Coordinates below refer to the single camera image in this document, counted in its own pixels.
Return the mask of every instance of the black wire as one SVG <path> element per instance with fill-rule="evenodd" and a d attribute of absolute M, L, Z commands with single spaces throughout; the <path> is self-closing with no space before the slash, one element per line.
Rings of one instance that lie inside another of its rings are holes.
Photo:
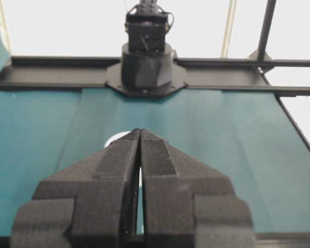
<path fill-rule="evenodd" d="M 162 9 L 160 6 L 159 6 L 159 9 L 162 11 L 163 14 L 169 14 L 169 15 L 172 16 L 172 22 L 171 22 L 171 24 L 169 25 L 169 28 L 168 28 L 168 30 L 167 30 L 167 32 L 166 32 L 166 33 L 169 33 L 169 31 L 171 30 L 171 28 L 172 28 L 172 26 L 174 25 L 174 22 L 175 22 L 175 15 L 172 14 L 171 12 L 165 11 L 165 10 Z"/>

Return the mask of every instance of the black metal frame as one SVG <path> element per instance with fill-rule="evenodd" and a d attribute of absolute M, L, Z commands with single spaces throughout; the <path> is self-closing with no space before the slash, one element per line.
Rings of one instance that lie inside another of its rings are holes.
<path fill-rule="evenodd" d="M 126 236 L 124 248 L 145 248 L 142 235 Z M 255 248 L 305 248 L 310 247 L 310 232 L 280 232 L 256 234 Z M 0 237 L 0 248 L 9 248 L 9 237 Z"/>

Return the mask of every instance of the metal beam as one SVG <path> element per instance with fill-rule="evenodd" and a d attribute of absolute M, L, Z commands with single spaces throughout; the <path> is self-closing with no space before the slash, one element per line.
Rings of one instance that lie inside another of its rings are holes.
<path fill-rule="evenodd" d="M 120 62 L 119 57 L 12 57 L 13 66 L 31 67 L 108 67 Z M 256 61 L 236 58 L 176 58 L 183 67 L 310 67 L 310 59 L 275 59 Z"/>
<path fill-rule="evenodd" d="M 237 5 L 237 0 L 229 1 L 225 34 L 224 34 L 222 53 L 221 53 L 222 58 L 227 58 L 227 55 L 228 55 L 229 43 L 231 40 L 231 34 L 232 34 L 232 28 L 233 28 L 233 22 L 234 22 L 234 15 L 236 12 L 236 5 Z"/>
<path fill-rule="evenodd" d="M 177 64 L 183 67 L 310 67 L 310 60 L 274 59 L 269 61 L 256 61 L 228 58 L 179 58 L 177 59 Z"/>
<path fill-rule="evenodd" d="M 272 18 L 274 14 L 275 3 L 276 3 L 276 0 L 268 0 L 268 3 L 267 3 L 264 20 L 263 20 L 262 31 L 260 34 L 259 44 L 258 44 L 258 49 L 257 49 L 258 50 L 257 60 L 263 60 L 265 57 L 270 28 L 272 24 Z"/>

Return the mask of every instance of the metal rail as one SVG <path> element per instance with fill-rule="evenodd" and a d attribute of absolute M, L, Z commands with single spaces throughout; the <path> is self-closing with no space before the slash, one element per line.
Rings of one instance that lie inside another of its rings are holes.
<path fill-rule="evenodd" d="M 257 60 L 264 60 L 264 57 L 265 57 L 270 28 L 271 28 L 273 14 L 274 14 L 275 3 L 276 3 L 276 0 L 268 0 L 268 3 L 267 3 L 262 31 L 260 34 L 259 44 L 258 44 L 258 49 L 257 49 L 258 50 Z"/>

